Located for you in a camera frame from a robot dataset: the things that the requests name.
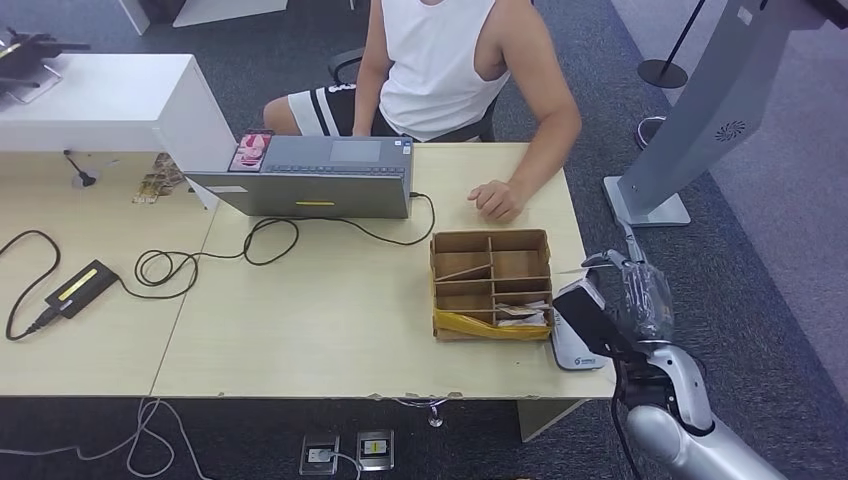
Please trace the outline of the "person's left hand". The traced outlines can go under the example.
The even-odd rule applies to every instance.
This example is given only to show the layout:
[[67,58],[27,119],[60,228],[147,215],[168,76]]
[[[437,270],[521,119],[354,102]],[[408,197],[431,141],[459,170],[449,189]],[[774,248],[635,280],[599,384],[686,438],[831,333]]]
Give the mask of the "person's left hand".
[[467,200],[484,220],[510,223],[523,212],[528,197],[510,182],[493,180],[472,189]]

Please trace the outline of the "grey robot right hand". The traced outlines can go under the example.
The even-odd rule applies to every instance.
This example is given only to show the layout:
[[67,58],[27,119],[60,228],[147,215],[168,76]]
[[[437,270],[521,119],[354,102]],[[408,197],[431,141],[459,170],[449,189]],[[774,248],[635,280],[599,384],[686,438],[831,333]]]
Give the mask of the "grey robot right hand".
[[581,263],[586,270],[616,267],[622,276],[625,305],[637,341],[671,343],[675,318],[670,287],[665,274],[647,261],[632,226],[620,218],[628,255],[607,249],[590,255]]

